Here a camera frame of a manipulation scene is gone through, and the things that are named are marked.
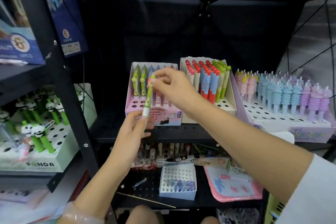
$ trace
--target hand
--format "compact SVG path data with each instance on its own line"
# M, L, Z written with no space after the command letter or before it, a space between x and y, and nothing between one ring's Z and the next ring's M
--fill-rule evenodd
M135 156L140 147L141 138L149 137L150 132L145 132L145 129L153 129L154 123L153 118L141 117L135 120L136 117L140 116L142 111L131 112L127 115L124 123L122 124L117 139L115 140L113 149L110 153L109 158L112 162L118 163L118 167L123 175L126 176Z
M154 72L156 79L150 82L154 89L165 95L177 108L190 114L203 98L182 71L164 68Z

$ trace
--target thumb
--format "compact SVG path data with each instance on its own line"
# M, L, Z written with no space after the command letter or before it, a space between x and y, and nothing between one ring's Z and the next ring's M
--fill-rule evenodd
M166 95L169 92L169 86L168 84L165 84L162 80L159 79L151 79L150 83L153 85L153 87L160 91L163 95Z
M147 125L147 121L148 121L148 117L142 116L137 124L135 125L134 129L133 129L133 134L135 136L140 136L140 138L142 138L143 133L145 131L146 125Z

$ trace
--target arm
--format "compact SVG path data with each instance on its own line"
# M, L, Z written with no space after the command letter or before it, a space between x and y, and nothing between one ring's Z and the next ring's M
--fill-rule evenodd
M142 117L137 123L134 120L142 111L128 114L120 128L117 139L104 165L79 194L74 201L74 206L85 216L103 220L111 204L112 198L124 177L130 170L140 146L142 137L150 136L146 129L153 129L154 125L148 124L147 119ZM70 224L68 218L62 217L60 224Z
M165 68L152 84L204 129L264 188L286 203L313 154L256 129L202 98L183 72Z

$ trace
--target wristband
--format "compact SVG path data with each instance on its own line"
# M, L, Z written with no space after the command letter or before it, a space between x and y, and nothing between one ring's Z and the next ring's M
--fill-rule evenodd
M67 218L68 220L72 221L73 223L80 223L80 224L105 224L105 221L97 219L92 216L88 216L87 214L83 213L80 209L74 206L73 202L67 203L65 210L62 214L63 218Z

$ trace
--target white wall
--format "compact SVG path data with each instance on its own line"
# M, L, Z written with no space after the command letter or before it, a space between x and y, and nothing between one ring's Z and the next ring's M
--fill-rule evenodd
M297 22L298 29L325 0L309 1L305 4L301 16ZM328 1L330 24L332 32L332 43L336 42L336 0ZM323 6L302 28L293 35L289 42L289 70L293 72L299 66L330 47L328 23L326 16L326 6ZM336 59L336 45L333 47ZM314 82L319 82L321 86L329 86L332 90L332 58L331 49L327 50L314 60L302 67L305 72L310 74ZM287 53L282 57L278 70L288 71ZM333 111L333 101L330 101L331 113Z

